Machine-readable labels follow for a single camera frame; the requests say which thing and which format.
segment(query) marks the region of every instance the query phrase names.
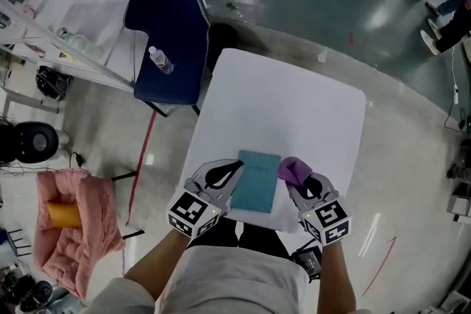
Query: pink chair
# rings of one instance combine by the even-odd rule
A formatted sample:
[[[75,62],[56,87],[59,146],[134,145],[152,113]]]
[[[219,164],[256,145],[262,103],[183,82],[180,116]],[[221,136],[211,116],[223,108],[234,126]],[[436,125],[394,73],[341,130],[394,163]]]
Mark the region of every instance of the pink chair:
[[[116,218],[113,181],[129,176],[135,176],[135,172],[115,179],[96,178],[87,171],[72,169],[38,174],[39,213],[33,262],[80,299],[87,294],[95,264],[111,251],[124,248]],[[77,202],[82,228],[54,228],[48,201]]]

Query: black pants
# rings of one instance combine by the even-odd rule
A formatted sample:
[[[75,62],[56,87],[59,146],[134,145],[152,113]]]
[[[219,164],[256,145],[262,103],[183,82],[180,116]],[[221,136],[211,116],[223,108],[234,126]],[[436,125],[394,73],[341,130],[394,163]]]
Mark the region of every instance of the black pants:
[[[436,42],[440,52],[455,46],[471,30],[471,10],[461,5],[455,12],[453,20],[440,28],[442,38]]]
[[[276,231],[260,228],[259,226],[244,224],[244,232],[240,239],[236,236],[236,224],[234,220],[222,218],[219,223],[192,241],[192,246],[225,246],[241,247],[258,251],[274,257],[291,260],[285,246],[279,239]]]

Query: foot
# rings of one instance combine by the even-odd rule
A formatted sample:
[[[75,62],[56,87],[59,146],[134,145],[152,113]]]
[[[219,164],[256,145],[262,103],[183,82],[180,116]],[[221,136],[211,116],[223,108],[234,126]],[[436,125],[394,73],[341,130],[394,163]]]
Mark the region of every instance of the foot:
[[[440,33],[440,28],[431,20],[427,19],[427,24],[432,29],[432,32],[435,34],[435,36],[440,39],[442,38],[442,33]]]
[[[429,1],[427,1],[425,3],[425,5],[428,7],[428,9],[430,11],[432,11],[432,13],[436,16],[436,17],[440,17],[440,12],[439,12],[439,8],[438,7],[435,7],[433,4],[431,4]]]
[[[437,49],[437,47],[435,46],[435,42],[433,41],[433,38],[428,35],[425,30],[421,30],[420,31],[420,36],[422,37],[422,39],[424,40],[425,42],[425,45],[427,45],[427,47],[430,49],[430,51],[432,51],[432,54],[433,55],[438,55],[440,54],[440,51]]]
[[[447,171],[447,178],[455,178],[455,166],[456,164],[451,165],[451,168]]]

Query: table top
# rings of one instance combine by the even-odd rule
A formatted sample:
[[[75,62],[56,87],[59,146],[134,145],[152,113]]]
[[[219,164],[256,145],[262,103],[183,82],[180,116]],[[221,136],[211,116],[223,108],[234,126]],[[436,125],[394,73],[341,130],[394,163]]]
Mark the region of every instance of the table top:
[[[242,50],[219,57],[180,177],[241,149],[295,156],[347,193],[361,141],[366,98],[326,76]],[[272,212],[228,217],[283,232],[299,229],[297,208],[277,181]]]

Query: navy blue chair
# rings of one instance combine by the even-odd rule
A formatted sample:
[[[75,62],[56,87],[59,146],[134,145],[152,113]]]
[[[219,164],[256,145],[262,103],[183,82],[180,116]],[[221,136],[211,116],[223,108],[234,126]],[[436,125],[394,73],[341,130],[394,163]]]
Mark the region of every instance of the navy blue chair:
[[[210,23],[202,0],[130,0],[124,25],[147,33],[149,41],[135,83],[134,97],[163,117],[154,103],[191,105],[197,115]],[[163,51],[174,65],[164,74],[149,57],[149,47]]]

